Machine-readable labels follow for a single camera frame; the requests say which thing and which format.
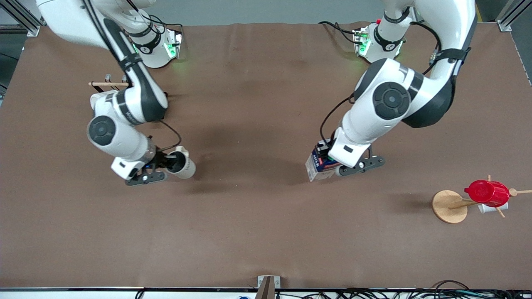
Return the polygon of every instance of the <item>red cup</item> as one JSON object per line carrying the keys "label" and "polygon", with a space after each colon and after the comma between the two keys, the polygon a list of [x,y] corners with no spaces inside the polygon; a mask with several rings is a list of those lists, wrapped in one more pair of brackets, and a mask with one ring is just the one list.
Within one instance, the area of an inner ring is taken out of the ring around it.
{"label": "red cup", "polygon": [[472,200],[490,207],[500,207],[510,199],[510,191],[498,181],[476,180],[464,191]]}

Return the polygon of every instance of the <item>brown table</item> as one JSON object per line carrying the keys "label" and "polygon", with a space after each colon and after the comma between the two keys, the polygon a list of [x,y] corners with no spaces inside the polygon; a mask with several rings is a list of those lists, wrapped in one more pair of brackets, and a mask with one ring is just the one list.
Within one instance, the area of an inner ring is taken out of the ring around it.
{"label": "brown table", "polygon": [[[531,287],[529,195],[506,219],[472,207],[448,225],[430,208],[437,191],[465,195],[488,173],[532,187],[532,96],[509,33],[479,24],[450,111],[376,141],[384,167],[313,183],[304,163],[319,124],[368,67],[352,45],[321,25],[185,38],[185,60],[151,73],[197,174],[142,187],[86,137],[87,82],[122,75],[110,54],[46,28],[27,40],[0,109],[0,285],[247,287],[266,273],[284,287]],[[407,39],[399,60],[422,71],[434,39],[415,27]],[[140,130],[174,142],[160,124]]]}

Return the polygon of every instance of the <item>small box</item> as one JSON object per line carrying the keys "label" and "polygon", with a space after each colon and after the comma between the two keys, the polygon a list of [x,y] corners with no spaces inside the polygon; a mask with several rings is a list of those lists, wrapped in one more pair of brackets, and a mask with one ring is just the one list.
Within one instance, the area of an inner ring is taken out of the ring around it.
{"label": "small box", "polygon": [[310,181],[332,177],[336,172],[336,168],[341,165],[327,155],[329,150],[329,145],[321,140],[310,154],[305,163]]}

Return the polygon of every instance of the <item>wooden peg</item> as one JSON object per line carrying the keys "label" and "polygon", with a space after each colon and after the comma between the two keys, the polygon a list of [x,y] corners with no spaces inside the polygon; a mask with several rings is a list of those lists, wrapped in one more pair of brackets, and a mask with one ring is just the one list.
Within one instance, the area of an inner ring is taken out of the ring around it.
{"label": "wooden peg", "polygon": [[514,188],[511,188],[509,191],[510,191],[510,195],[511,196],[517,196],[518,194],[524,194],[524,193],[532,193],[532,190],[517,191]]}
{"label": "wooden peg", "polygon": [[461,201],[450,204],[449,205],[449,209],[454,210],[454,209],[459,209],[461,207],[478,204],[477,202],[472,202],[472,201],[465,200],[465,198],[461,198],[460,197],[460,199],[461,199]]}
{"label": "wooden peg", "polygon": [[127,82],[89,82],[89,86],[129,86]]}
{"label": "wooden peg", "polygon": [[506,218],[506,216],[503,214],[503,212],[501,211],[501,208],[499,207],[496,207],[495,208],[497,210],[497,212],[499,212],[499,215],[501,215],[502,218]]}

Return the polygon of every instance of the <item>white cup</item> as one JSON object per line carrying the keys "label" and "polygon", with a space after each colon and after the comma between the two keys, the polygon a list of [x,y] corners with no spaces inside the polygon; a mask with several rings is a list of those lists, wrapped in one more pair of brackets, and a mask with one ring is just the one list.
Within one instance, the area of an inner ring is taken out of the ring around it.
{"label": "white cup", "polygon": [[166,171],[175,175],[180,179],[189,179],[196,172],[196,164],[189,158],[188,151],[182,147],[176,147],[176,150],[166,155],[170,159],[178,159],[179,163],[176,163],[173,167],[167,167]]}
{"label": "white cup", "polygon": [[[479,204],[479,205],[478,205],[478,209],[480,210],[480,212],[481,212],[482,214],[487,213],[487,212],[495,212],[495,211],[497,211],[496,208],[491,207],[491,206],[487,206],[487,205],[485,205],[485,204]],[[501,210],[507,210],[507,209],[508,209],[508,202],[506,202],[505,204],[501,205],[501,206],[499,207],[499,209],[501,209]]]}

